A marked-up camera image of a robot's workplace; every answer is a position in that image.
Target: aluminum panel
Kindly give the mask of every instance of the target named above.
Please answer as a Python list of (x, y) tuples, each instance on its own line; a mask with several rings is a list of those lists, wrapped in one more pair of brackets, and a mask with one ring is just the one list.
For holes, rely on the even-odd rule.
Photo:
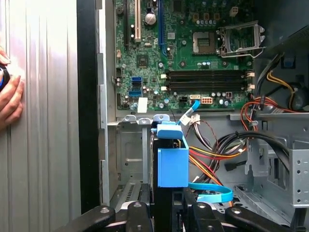
[(0, 15), (26, 82), (22, 117), (0, 135), (0, 231), (53, 231), (81, 211), (76, 2), (3, 0)]

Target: gray metal frame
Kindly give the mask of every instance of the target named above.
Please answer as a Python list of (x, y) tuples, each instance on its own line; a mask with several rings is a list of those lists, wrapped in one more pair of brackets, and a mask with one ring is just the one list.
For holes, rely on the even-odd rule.
[(74, 0), (0, 1), (26, 83), (21, 119), (0, 132), (2, 232), (51, 232), (81, 213), (76, 28)]

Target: finger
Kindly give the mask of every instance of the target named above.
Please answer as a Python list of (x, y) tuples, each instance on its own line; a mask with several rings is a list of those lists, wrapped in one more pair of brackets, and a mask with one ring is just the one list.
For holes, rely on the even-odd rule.
[(6, 126), (17, 121), (20, 118), (22, 112), (23, 112), (23, 105), (22, 103), (19, 103), (17, 109), (5, 119), (4, 123), (6, 124)]
[(10, 101), (6, 104), (6, 106), (0, 111), (0, 119), (1, 118), (7, 118), (9, 115), (11, 115), (19, 106), (21, 96), (23, 95), (24, 91), (24, 82), (19, 82), (19, 85), (16, 89), (16, 92), (10, 99)]
[(17, 87), (19, 86), (20, 76), (11, 76), (8, 84), (0, 92), (0, 111), (6, 106), (11, 100)]

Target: pci slot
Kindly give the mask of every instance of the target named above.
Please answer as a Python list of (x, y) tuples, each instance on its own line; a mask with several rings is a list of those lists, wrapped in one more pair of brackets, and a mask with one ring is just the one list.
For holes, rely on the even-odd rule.
[(130, 15), (130, 4), (129, 0), (124, 0), (124, 42), (126, 49), (129, 48), (129, 15)]
[(244, 71), (169, 71), (166, 87), (175, 92), (222, 91), (241, 92), (246, 89)]
[(141, 42), (140, 0), (135, 0), (135, 42)]

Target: chip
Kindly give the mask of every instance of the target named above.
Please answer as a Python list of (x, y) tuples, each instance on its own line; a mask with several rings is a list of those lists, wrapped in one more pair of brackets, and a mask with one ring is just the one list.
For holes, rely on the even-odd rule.
[(182, 12), (183, 11), (183, 4), (181, 0), (174, 0), (173, 1), (173, 12)]
[(138, 68), (148, 68), (149, 66), (149, 57), (148, 55), (137, 55), (136, 64)]

